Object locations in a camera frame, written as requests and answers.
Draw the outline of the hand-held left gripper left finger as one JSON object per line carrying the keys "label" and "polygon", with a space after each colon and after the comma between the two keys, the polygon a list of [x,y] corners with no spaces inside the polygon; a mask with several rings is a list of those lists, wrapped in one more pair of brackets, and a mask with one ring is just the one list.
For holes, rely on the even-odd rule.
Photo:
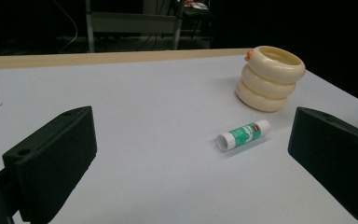
{"label": "hand-held left gripper left finger", "polygon": [[92,108],[61,113],[3,155],[4,198],[11,215],[48,224],[97,153]]}

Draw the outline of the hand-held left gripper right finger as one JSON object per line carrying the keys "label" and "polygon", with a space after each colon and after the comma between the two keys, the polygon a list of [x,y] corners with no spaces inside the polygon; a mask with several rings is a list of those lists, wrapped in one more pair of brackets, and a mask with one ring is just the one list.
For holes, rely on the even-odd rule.
{"label": "hand-held left gripper right finger", "polygon": [[299,107],[288,153],[358,219],[358,128],[322,111]]}

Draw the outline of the green and white glue stick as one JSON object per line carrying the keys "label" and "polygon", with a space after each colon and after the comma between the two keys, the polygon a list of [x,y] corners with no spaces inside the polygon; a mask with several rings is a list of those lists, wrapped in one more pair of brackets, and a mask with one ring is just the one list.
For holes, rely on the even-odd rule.
{"label": "green and white glue stick", "polygon": [[270,129],[270,123],[266,119],[261,119],[229,132],[218,134],[215,142],[221,151],[227,152],[265,136]]}

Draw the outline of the cream ringed pen holder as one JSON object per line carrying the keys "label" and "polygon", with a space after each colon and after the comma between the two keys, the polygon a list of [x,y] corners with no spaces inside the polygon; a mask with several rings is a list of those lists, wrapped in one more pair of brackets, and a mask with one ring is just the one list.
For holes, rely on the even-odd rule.
{"label": "cream ringed pen holder", "polygon": [[237,96],[248,106],[264,111],[281,110],[296,83],[305,75],[305,64],[295,54],[271,46],[250,49],[237,83]]}

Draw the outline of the white table mat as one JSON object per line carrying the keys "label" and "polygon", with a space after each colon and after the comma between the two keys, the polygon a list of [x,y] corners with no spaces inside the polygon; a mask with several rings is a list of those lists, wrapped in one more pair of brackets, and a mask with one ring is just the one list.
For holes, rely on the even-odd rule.
{"label": "white table mat", "polygon": [[[307,73],[275,113],[236,95],[240,56],[0,70],[3,154],[64,111],[93,109],[98,152],[53,224],[358,224],[287,151],[296,109],[358,127],[358,99]],[[220,133],[265,118],[229,152]]]}

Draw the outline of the grey metal desk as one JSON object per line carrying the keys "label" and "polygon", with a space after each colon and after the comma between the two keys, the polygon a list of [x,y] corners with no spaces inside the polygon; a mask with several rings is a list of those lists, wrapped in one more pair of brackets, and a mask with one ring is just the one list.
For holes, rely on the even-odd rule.
{"label": "grey metal desk", "polygon": [[172,34],[172,50],[178,49],[182,12],[177,16],[99,12],[85,0],[89,52],[93,53],[95,33]]}

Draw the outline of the dark metal frame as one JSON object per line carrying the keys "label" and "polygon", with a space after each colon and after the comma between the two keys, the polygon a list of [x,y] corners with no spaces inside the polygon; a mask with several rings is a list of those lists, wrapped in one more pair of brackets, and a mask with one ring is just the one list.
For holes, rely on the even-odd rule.
{"label": "dark metal frame", "polygon": [[182,32],[191,38],[205,33],[212,43],[211,22],[216,15],[210,9],[210,0],[172,0],[175,7],[174,46],[178,48]]}

